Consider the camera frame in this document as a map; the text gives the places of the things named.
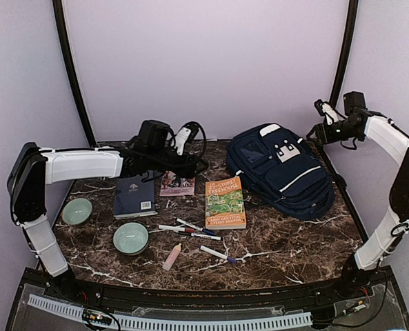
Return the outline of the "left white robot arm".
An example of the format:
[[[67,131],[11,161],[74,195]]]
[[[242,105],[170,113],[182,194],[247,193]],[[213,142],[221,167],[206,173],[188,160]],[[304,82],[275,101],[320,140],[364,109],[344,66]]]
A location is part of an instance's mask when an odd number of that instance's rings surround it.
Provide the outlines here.
[[[56,278],[54,290],[66,301],[81,294],[47,218],[46,186],[60,181],[91,178],[128,178],[147,172],[171,171],[193,178],[208,167],[203,154],[185,151],[203,127],[196,121],[178,132],[164,122],[145,120],[138,135],[123,147],[45,149],[25,143],[7,180],[10,217],[45,271]]]

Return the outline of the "orange treehouse paperback book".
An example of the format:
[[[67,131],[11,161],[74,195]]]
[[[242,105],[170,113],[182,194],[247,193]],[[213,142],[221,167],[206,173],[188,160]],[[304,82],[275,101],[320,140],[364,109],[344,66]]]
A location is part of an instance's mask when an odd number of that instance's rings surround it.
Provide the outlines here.
[[[207,229],[246,229],[246,211],[239,177],[208,181],[205,190],[205,222]]]

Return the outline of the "navy blue student backpack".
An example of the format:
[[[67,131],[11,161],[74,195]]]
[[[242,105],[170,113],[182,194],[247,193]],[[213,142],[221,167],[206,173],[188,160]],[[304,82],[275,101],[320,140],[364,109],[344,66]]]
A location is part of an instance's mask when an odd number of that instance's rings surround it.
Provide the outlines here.
[[[229,172],[276,210],[302,221],[322,217],[335,201],[332,176],[302,137],[278,123],[235,136],[226,146]]]

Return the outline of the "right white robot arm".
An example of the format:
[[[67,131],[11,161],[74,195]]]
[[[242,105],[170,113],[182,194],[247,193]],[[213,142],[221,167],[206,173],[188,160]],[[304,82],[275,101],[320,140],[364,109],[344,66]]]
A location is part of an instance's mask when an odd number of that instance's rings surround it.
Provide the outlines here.
[[[362,287],[361,277],[374,272],[391,255],[409,232],[409,136],[380,112],[367,109],[364,95],[351,92],[344,97],[345,114],[339,114],[327,101],[315,101],[323,123],[315,125],[307,139],[321,145],[348,139],[369,139],[397,164],[398,171],[389,193],[388,209],[369,239],[344,264],[335,292],[350,299]]]

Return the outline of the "pink Shakespeare story book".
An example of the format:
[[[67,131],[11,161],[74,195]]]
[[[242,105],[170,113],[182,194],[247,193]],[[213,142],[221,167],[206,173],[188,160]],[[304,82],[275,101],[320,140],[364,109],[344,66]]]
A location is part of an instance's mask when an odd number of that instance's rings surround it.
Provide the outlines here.
[[[194,195],[195,178],[186,179],[167,171],[161,178],[161,197],[180,197]]]

